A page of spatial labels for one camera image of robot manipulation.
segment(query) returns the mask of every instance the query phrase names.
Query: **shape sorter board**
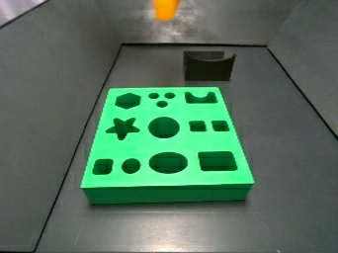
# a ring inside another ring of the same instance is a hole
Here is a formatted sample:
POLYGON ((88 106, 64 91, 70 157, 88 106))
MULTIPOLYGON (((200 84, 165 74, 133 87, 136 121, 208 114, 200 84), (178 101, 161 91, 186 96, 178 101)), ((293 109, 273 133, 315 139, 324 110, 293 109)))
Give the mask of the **shape sorter board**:
POLYGON ((252 185, 217 88, 109 90, 80 186, 92 204, 244 200, 252 185))

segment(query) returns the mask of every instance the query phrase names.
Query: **hexagon-shaped hole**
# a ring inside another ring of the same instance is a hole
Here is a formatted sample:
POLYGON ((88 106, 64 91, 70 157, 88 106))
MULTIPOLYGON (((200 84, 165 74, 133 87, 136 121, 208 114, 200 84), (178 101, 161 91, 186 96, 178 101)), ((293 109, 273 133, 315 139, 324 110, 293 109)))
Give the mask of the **hexagon-shaped hole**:
POLYGON ((141 97, 133 93, 126 93, 116 98, 114 106, 122 109, 130 109, 140 106, 141 97))

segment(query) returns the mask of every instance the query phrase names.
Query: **rectangular hole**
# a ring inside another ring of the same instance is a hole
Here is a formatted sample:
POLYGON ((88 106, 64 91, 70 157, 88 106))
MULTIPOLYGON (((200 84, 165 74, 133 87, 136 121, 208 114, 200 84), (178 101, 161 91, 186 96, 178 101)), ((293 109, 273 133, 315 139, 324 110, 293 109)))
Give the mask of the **rectangular hole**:
POLYGON ((112 160, 98 159, 94 161, 92 173, 93 175, 108 175, 112 170, 112 160))
POLYGON ((228 131, 229 130, 225 121, 213 121, 212 127, 213 127, 215 131, 228 131))
POLYGON ((188 122, 190 131, 205 131, 205 123, 202 121, 188 122))
POLYGON ((201 171, 233 171, 237 169, 232 152, 198 152, 198 165, 201 171))

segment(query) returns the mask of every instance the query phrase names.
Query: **gray wall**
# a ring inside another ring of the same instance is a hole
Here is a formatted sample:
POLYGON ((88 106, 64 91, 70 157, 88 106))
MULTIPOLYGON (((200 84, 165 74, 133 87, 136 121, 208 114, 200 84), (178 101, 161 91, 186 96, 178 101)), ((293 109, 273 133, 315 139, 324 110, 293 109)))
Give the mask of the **gray wall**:
POLYGON ((152 0, 96 0, 122 42, 261 44, 297 0, 181 0, 172 21, 154 20, 152 0))
POLYGON ((0 250, 30 251, 118 40, 92 0, 56 0, 0 30, 0 250))
POLYGON ((338 1, 301 0, 268 48, 338 134, 338 1))

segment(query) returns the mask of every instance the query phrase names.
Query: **gray table surface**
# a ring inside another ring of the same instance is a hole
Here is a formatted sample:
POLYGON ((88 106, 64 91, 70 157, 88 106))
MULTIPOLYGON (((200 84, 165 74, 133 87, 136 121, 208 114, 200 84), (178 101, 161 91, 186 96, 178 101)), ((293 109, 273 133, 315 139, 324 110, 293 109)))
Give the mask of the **gray table surface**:
POLYGON ((338 142, 263 47, 124 46, 37 250, 333 252, 338 142), (184 82, 181 52, 236 53, 229 82, 184 82), (244 202, 90 206, 78 189, 106 90, 217 86, 252 165, 244 202))

